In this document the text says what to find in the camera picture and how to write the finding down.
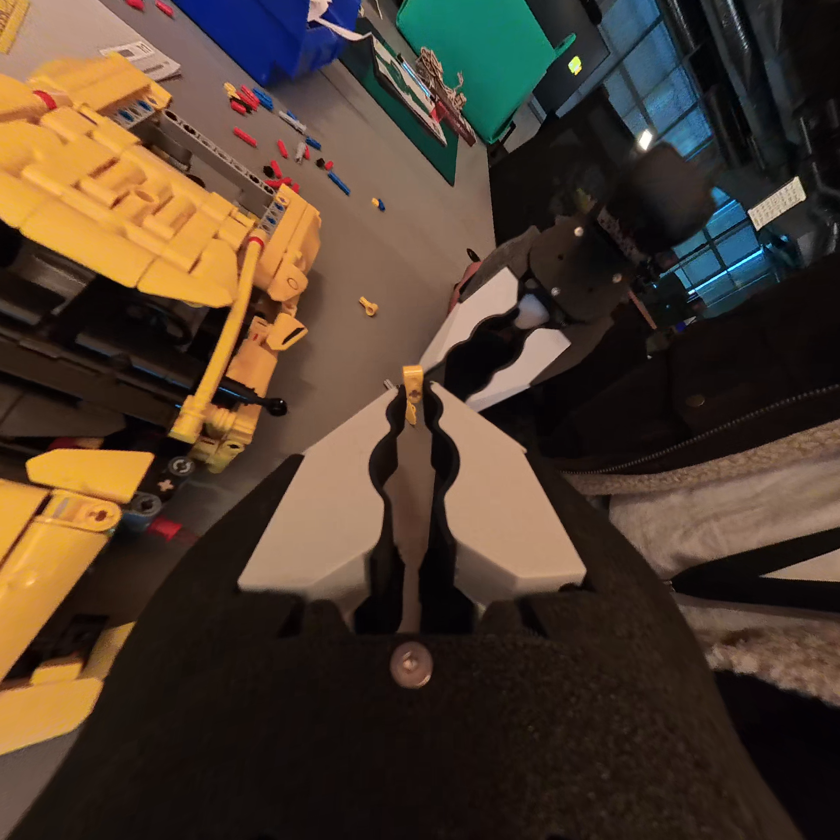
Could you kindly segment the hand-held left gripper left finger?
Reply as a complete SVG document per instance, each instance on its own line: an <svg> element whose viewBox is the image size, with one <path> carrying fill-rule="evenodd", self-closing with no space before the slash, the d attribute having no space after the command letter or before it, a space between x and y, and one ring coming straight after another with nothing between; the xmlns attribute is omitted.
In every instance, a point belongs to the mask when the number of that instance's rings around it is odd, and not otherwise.
<svg viewBox="0 0 840 840"><path fill-rule="evenodd" d="M397 631L405 565L385 484L406 403L405 387L391 388L305 451L238 578L242 592L329 601L359 633Z"/></svg>

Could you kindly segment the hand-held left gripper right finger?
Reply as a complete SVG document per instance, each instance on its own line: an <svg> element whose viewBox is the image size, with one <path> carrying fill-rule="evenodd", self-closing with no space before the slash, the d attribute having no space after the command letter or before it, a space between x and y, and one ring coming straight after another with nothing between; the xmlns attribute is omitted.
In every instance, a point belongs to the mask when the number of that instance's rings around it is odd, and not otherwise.
<svg viewBox="0 0 840 840"><path fill-rule="evenodd" d="M434 469L421 631L468 634L495 602L579 587L586 569L527 450L443 386L424 387Z"/></svg>

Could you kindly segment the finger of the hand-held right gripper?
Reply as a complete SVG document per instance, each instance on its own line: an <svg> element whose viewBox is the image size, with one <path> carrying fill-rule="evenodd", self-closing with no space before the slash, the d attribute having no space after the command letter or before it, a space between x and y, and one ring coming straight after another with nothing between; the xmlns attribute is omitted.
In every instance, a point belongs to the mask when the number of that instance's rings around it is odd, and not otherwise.
<svg viewBox="0 0 840 840"><path fill-rule="evenodd" d="M483 371L493 380L508 371L520 380L523 363L523 332L518 343L502 342L500 332L490 325L512 324L521 309L523 282L508 269L502 269L465 301L458 302L447 315L420 361L423 376L431 380L446 377L446 369L465 369L472 360L472 371Z"/></svg>
<svg viewBox="0 0 840 840"><path fill-rule="evenodd" d="M480 413L527 391L570 346L571 341L558 329L530 331L514 360L494 372L488 384L466 398L465 404Z"/></svg>

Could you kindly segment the yellow toy brick car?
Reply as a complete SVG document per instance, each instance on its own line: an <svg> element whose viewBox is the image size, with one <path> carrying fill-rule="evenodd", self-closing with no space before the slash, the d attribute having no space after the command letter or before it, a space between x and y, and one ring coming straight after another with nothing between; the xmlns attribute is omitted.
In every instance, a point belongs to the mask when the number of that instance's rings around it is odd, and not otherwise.
<svg viewBox="0 0 840 840"><path fill-rule="evenodd" d="M252 442L321 217L115 52L2 76L2 755L76 730L130 623L54 624L120 530Z"/></svg>

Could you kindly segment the grey desk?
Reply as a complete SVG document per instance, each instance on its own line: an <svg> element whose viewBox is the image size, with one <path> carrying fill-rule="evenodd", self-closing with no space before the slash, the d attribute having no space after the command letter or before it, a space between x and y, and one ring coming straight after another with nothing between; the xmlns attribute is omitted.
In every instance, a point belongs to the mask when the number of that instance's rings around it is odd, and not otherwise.
<svg viewBox="0 0 840 840"><path fill-rule="evenodd" d="M450 186L362 88L340 60L269 90L322 144L351 189L344 195L311 163L302 194L320 211L322 246L299 318L309 335L282 353L272 395L289 404L282 419L259 421L253 444L222 474L195 477L167 508L200 536L288 455L301 452L383 390L404 364L419 361L467 265L495 245L487 153L460 143ZM359 298L377 304L364 314ZM56 620L105 615L135 621L186 551L139 535L109 547L85 573ZM54 773L76 733L2 758L2 798L22 808Z"/></svg>

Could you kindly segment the person's right hand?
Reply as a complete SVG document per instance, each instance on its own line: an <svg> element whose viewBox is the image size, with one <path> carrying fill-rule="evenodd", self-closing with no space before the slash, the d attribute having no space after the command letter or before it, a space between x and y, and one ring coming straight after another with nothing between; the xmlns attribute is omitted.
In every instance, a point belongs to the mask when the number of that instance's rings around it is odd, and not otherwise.
<svg viewBox="0 0 840 840"><path fill-rule="evenodd" d="M482 258L480 258L477 255L474 249L467 248L466 253L469 258L469 263L464 271L463 276L460 278L460 280L458 280L455 283L453 287L447 305L447 314L452 312L454 308L458 305L461 298L461 294L467 290L469 283L473 280L475 274L482 265Z"/></svg>

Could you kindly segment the green cutting mat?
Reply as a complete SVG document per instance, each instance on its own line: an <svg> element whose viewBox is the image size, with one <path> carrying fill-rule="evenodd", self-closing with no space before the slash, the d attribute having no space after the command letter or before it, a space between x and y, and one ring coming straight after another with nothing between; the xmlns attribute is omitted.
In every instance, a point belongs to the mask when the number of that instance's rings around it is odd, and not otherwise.
<svg viewBox="0 0 840 840"><path fill-rule="evenodd" d="M380 40L390 47L377 28L373 26L369 18L358 17L355 22L355 29L362 34L378 35ZM394 48L390 48L393 53L403 59L403 56L396 52ZM446 183L454 186L456 181L458 136L452 129L442 123L442 127L447 136L448 147L441 147L433 138L426 134L412 115L405 110L404 106L398 103L380 86L371 66L370 38L354 43L348 42L341 53L340 61L399 130L411 141L412 145L435 168L436 172L444 178Z"/></svg>

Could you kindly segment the white hanging note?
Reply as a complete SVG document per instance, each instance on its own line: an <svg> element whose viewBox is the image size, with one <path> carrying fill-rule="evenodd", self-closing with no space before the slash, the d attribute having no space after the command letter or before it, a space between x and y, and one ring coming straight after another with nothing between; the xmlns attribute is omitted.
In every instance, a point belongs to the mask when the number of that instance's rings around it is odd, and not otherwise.
<svg viewBox="0 0 840 840"><path fill-rule="evenodd" d="M749 220L753 228L760 231L805 200L805 188L801 178L796 175L762 201L751 206L748 210Z"/></svg>

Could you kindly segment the white shirt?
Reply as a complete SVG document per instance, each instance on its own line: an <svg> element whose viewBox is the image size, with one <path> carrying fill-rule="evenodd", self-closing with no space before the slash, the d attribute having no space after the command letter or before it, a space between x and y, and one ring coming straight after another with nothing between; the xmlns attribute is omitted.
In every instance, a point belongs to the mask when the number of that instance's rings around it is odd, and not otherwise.
<svg viewBox="0 0 840 840"><path fill-rule="evenodd" d="M615 496L611 523L664 581L704 561L719 560L839 524L839 457L789 465L698 488ZM710 662L724 655L785 654L806 644L838 664L838 619L782 607L693 605L680 609Z"/></svg>

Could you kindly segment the small wooden model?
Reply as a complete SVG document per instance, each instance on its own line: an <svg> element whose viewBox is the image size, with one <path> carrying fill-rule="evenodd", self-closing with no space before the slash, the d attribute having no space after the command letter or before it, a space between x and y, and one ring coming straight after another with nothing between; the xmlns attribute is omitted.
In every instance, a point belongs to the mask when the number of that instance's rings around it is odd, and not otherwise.
<svg viewBox="0 0 840 840"><path fill-rule="evenodd" d="M464 114L467 96L463 91L464 78L456 73L457 84L450 87L445 81L444 68L433 50L422 47L415 63L415 72L433 103L432 116L453 130L469 147L476 144L476 133Z"/></svg>

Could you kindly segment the black monitor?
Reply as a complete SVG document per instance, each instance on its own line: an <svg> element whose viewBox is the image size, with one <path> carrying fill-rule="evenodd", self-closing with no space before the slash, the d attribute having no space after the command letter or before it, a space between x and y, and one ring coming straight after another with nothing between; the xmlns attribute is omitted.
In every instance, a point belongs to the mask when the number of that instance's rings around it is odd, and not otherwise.
<svg viewBox="0 0 840 840"><path fill-rule="evenodd" d="M529 1L529 9L556 53L533 91L549 116L571 105L586 82L609 57L596 1Z"/></svg>

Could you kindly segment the green white board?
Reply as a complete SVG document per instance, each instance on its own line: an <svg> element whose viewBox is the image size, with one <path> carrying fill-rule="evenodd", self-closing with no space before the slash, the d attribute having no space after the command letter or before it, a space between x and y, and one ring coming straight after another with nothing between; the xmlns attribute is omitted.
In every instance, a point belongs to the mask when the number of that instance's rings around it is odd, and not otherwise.
<svg viewBox="0 0 840 840"><path fill-rule="evenodd" d="M380 86L404 106L428 136L441 147L447 148L447 136L431 93L415 78L404 59L393 53L378 35L371 35L370 42L371 66Z"/></svg>

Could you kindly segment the green folding board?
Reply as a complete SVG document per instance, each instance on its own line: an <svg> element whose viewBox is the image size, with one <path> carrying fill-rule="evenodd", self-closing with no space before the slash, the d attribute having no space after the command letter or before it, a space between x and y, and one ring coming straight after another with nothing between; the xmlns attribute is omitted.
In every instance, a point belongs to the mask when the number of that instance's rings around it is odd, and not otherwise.
<svg viewBox="0 0 840 840"><path fill-rule="evenodd" d="M450 87L464 78L464 114L486 145L499 141L556 53L524 1L405 1L396 27L433 50Z"/></svg>

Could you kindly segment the scattered black toy pins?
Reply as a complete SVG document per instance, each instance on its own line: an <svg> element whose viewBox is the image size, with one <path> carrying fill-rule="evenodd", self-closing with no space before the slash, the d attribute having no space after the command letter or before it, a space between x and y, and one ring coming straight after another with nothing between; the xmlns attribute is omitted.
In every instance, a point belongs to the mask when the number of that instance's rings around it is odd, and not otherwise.
<svg viewBox="0 0 840 840"><path fill-rule="evenodd" d="M325 160L323 158L318 158L315 161L315 163L316 163L316 166L319 169L324 170L326 172L330 172L333 168L333 162ZM291 183L290 180L289 180L289 176L286 176L286 175L283 174L283 171L281 170L279 163L277 161L274 161L274 160L272 160L269 163L264 165L263 174L264 174L265 180L267 182L268 181L281 182L283 180L286 180L287 182Z"/></svg>

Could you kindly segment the scattered red toy pins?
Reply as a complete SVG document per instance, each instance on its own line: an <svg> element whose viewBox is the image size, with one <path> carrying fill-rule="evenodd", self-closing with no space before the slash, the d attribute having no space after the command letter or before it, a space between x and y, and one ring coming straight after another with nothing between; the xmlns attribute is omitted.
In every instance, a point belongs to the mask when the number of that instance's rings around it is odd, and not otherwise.
<svg viewBox="0 0 840 840"><path fill-rule="evenodd" d="M239 90L255 83L178 3L164 4L171 7L172 16L156 2L144 2L142 10L127 2L108 2L125 23L180 65L173 78L161 83L171 94L169 110L261 180L266 178L265 167L277 162L289 184L299 184L305 194L311 163L294 160L300 135L263 107L247 114L231 109L226 84Z"/></svg>

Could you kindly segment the crumpled white printed paper bags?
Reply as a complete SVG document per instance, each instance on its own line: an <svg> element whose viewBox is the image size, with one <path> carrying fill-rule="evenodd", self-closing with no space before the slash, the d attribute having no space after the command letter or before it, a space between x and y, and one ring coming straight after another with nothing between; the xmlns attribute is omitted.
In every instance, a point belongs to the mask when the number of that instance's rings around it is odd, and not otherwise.
<svg viewBox="0 0 840 840"><path fill-rule="evenodd" d="M309 1L308 24L326 28L341 39L352 43L362 41L371 36L370 34L359 33L354 28L346 28L335 23L328 17L331 5L331 1Z"/></svg>

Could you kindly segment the blue storage bin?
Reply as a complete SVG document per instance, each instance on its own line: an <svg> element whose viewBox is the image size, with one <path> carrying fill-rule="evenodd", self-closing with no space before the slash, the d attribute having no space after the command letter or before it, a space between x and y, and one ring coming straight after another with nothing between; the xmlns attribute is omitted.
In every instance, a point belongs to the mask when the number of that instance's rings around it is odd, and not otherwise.
<svg viewBox="0 0 840 840"><path fill-rule="evenodd" d="M262 87L305 76L336 60L346 40L308 24L309 1L177 1L223 52ZM361 1L334 1L328 17L354 28Z"/></svg>

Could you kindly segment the toy car instruction booklet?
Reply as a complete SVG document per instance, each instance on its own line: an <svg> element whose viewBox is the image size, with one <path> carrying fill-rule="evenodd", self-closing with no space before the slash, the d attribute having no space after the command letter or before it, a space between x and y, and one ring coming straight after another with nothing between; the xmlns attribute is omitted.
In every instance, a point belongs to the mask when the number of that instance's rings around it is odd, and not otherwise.
<svg viewBox="0 0 840 840"><path fill-rule="evenodd" d="M20 81L51 60L88 60L111 53L154 81L181 71L179 63L98 1L2 1L1 34L1 72Z"/></svg>

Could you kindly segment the silver air duct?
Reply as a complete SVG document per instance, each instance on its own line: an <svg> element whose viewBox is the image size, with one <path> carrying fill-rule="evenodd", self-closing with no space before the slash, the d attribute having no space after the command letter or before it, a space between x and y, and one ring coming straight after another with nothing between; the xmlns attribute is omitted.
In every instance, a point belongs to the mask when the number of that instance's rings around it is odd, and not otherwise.
<svg viewBox="0 0 840 840"><path fill-rule="evenodd" d="M838 205L839 2L702 2L752 165Z"/></svg>

